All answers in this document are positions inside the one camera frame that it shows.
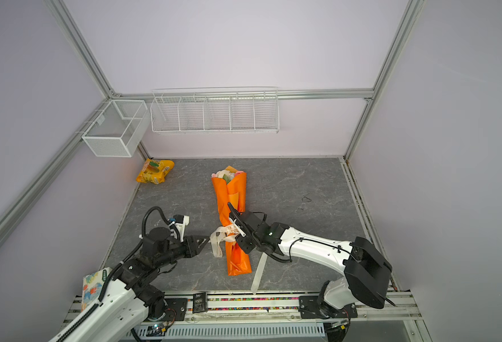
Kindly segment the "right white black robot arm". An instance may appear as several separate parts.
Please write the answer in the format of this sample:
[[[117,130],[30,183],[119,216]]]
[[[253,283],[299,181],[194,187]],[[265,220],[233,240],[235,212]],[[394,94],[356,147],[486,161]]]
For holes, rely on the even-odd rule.
[[[383,309],[393,268],[375,246],[363,237],[352,242],[309,235],[294,227],[275,222],[272,225],[253,212],[232,212],[238,246],[247,254],[257,250],[280,263],[294,258],[306,259],[338,272],[341,277],[327,281],[319,295],[319,305],[328,309],[360,302],[373,309]]]

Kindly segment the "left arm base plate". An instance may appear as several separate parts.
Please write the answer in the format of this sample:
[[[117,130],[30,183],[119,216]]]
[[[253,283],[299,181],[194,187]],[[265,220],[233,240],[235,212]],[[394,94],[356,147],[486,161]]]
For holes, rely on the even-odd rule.
[[[163,303],[151,309],[146,321],[184,321],[188,310],[188,299],[184,297],[171,297],[164,299]]]

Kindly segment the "white mesh box basket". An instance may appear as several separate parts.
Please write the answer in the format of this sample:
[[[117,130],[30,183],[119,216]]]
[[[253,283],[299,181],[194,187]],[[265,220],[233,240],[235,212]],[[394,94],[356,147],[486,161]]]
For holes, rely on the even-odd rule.
[[[145,101],[110,100],[82,138],[97,157],[131,158],[150,124]]]

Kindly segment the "cream fake rose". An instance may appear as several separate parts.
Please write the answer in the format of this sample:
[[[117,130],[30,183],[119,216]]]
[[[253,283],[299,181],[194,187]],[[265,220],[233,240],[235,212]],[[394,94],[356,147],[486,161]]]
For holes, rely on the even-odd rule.
[[[235,177],[235,173],[229,170],[221,170],[215,173],[215,177],[223,179],[226,183],[231,182]]]

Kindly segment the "yellow snack bag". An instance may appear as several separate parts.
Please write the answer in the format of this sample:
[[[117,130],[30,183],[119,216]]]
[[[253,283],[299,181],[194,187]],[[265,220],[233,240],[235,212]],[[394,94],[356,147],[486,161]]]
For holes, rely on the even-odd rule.
[[[165,182],[167,175],[174,167],[175,163],[172,160],[147,159],[136,178],[136,182],[159,185]]]

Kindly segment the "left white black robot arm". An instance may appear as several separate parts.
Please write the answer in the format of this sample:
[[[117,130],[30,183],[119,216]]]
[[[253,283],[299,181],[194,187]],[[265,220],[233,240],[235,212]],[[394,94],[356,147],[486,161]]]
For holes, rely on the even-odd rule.
[[[177,311],[151,282],[164,266],[199,255],[209,240],[207,236],[189,236],[178,242],[170,232],[142,237],[140,253],[115,267],[98,298],[52,340],[119,341],[147,319],[175,319]]]

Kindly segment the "colourful tissue pack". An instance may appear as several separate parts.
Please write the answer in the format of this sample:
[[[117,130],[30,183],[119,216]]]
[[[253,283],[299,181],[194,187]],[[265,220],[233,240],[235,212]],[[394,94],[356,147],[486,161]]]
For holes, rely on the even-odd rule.
[[[111,270],[111,267],[107,267],[83,278],[81,311],[84,311],[99,297],[101,288]]]

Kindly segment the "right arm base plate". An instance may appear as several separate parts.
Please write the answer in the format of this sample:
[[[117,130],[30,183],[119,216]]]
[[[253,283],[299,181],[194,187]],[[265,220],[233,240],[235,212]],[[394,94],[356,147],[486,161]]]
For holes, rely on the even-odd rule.
[[[355,304],[348,304],[343,309],[333,309],[327,304],[319,303],[319,297],[300,296],[299,313],[302,319],[354,319],[358,317]]]

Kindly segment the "cream printed ribbon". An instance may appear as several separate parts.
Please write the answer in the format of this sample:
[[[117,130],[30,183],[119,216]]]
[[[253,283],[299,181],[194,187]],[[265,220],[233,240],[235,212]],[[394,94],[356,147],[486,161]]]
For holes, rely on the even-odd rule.
[[[250,274],[252,271],[249,256],[236,244],[236,237],[239,237],[239,233],[236,233],[236,231],[235,225],[231,224],[218,227],[210,235],[212,254],[215,258],[223,258],[225,256],[229,276]],[[257,294],[259,291],[267,259],[268,256],[263,253],[254,271],[255,276],[250,289],[253,294]]]

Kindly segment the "black box on rail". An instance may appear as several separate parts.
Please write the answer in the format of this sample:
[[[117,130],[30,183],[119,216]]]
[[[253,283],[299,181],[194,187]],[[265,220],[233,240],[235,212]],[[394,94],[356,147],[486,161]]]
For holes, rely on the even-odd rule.
[[[208,311],[208,294],[199,292],[192,295],[192,313],[206,313]]]

